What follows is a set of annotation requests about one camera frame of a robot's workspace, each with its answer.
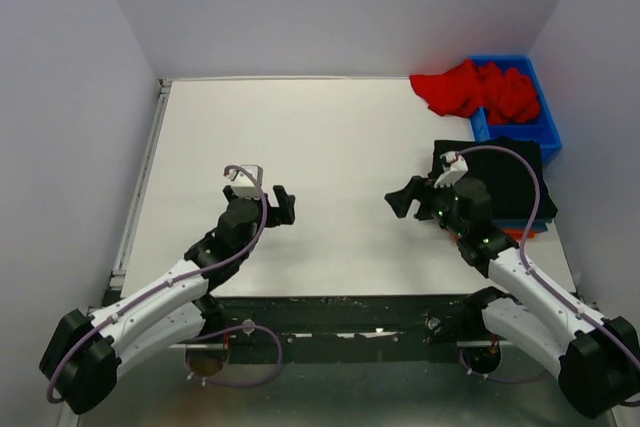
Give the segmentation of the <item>black floral t shirt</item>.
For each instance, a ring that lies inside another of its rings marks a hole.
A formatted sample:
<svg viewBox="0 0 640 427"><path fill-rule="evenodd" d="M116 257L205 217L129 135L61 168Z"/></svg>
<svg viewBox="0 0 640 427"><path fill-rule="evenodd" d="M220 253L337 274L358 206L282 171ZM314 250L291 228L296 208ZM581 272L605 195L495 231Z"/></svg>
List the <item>black floral t shirt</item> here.
<svg viewBox="0 0 640 427"><path fill-rule="evenodd" d="M553 220L558 208L549 195L543 177L543 163L540 146L534 141L520 141L508 137L498 137L484 142L458 140L435 140L431 176L442 173L439 157L449 151L463 150L492 145L509 149L520 155L535 172L540 185L540 204L536 220ZM534 187L526 167L512 155L482 149L463 155L468 165L467 177L481 180L492 199L494 219L528 219L534 202Z"/></svg>

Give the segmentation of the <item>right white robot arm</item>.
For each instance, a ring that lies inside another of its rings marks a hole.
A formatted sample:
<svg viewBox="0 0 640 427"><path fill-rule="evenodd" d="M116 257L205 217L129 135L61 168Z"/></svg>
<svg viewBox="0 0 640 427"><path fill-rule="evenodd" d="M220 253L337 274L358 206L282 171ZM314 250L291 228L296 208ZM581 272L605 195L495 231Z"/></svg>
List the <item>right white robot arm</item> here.
<svg viewBox="0 0 640 427"><path fill-rule="evenodd" d="M489 332L517 346L558 382L570 405L593 419L639 394L639 341L621 316L610 319L574 297L536 266L492 220L491 197L473 178L439 187L414 176L385 196L406 217L413 202L420 221L433 220L452 234L463 260L504 293L464 309L460 326L469 337Z"/></svg>

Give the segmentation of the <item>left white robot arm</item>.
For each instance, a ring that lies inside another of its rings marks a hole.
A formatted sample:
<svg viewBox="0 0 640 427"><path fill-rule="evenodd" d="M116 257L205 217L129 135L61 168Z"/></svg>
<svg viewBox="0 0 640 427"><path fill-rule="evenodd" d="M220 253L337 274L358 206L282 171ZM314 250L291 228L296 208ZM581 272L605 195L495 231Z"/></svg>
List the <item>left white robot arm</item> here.
<svg viewBox="0 0 640 427"><path fill-rule="evenodd" d="M295 196L280 185L273 192L275 205L264 192L241 197L225 187L228 204L216 227L164 275L108 307L65 314L39 363L48 402L86 413L143 359L184 340L214 340L222 319L211 292L240 270L265 229L295 221Z"/></svg>

